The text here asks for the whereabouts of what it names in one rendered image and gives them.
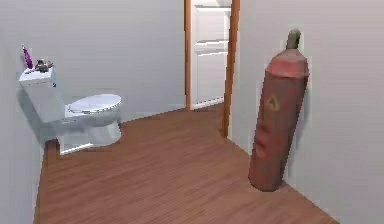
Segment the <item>purple bottle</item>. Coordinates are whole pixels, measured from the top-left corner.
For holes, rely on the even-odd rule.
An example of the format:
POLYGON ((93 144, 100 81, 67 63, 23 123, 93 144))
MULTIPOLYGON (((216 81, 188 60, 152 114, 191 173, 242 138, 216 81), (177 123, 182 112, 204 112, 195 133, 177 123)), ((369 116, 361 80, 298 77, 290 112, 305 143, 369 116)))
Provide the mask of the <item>purple bottle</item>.
POLYGON ((32 69, 32 68, 33 68, 33 62, 32 62, 32 60, 31 60, 31 57, 30 57, 30 55, 29 55, 29 52, 28 52, 28 50, 27 50, 27 48, 25 47, 24 44, 22 45, 22 50, 23 50, 23 53, 24 53, 24 59, 25 59, 27 68, 28 68, 28 69, 32 69))

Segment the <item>white room door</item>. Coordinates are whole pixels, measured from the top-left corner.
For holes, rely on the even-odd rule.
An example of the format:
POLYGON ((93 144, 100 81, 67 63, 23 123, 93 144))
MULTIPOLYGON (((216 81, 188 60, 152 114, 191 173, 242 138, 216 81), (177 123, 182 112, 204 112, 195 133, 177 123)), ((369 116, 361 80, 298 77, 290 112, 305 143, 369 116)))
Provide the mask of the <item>white room door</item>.
POLYGON ((191 109, 222 103, 232 0, 191 0, 191 109))

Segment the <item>red gas cylinder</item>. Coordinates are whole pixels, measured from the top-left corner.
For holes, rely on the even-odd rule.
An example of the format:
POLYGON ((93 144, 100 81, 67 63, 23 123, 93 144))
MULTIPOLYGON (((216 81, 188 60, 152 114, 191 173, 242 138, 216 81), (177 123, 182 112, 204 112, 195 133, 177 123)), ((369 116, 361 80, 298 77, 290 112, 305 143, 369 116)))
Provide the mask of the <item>red gas cylinder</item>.
POLYGON ((248 174, 262 192, 273 192, 282 183, 303 104, 309 65, 299 50, 300 38, 299 30, 291 30, 285 49, 265 69, 248 174))

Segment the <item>white toilet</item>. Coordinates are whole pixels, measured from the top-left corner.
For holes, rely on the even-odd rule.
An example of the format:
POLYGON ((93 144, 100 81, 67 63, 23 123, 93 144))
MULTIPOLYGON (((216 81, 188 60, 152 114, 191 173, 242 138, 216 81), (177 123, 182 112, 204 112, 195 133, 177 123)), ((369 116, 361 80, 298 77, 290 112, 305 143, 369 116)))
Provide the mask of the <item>white toilet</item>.
POLYGON ((61 155, 111 145, 121 138, 119 95, 92 95, 65 104, 54 66, 46 72, 25 69, 19 83, 41 121, 53 128, 61 155))

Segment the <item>small dark grey object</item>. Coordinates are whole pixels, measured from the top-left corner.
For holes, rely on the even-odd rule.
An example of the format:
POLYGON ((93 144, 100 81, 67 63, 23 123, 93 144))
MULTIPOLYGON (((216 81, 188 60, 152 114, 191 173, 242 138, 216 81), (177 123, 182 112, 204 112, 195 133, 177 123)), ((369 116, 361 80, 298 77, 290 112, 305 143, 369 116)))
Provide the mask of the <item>small dark grey object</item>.
POLYGON ((37 64, 32 69, 27 69, 25 74, 30 74, 35 71, 39 71, 40 73, 48 72, 50 68, 52 68, 54 64, 51 61, 45 62, 43 59, 38 60, 37 64))

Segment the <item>brown wooden door frame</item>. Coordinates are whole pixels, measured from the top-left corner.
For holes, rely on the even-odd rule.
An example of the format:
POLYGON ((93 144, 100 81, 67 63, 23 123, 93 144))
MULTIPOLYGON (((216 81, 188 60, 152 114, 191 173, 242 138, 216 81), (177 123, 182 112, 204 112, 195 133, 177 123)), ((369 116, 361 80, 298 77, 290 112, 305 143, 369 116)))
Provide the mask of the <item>brown wooden door frame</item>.
MULTIPOLYGON (((191 0, 183 0, 183 18, 184 18, 184 95, 185 95, 185 108, 190 110, 192 108, 191 103, 191 0)), ((224 98, 224 109, 222 118, 222 127, 220 129, 221 136, 227 138, 229 136, 229 118, 230 118, 230 107, 231 107, 231 95, 233 92, 233 80, 234 80, 234 67, 235 67, 235 56, 237 50, 237 32, 239 29, 239 18, 240 18, 240 0, 234 0, 230 6, 232 10, 230 14, 229 24, 229 55, 226 58, 226 74, 225 74, 225 91, 223 93, 224 98)))

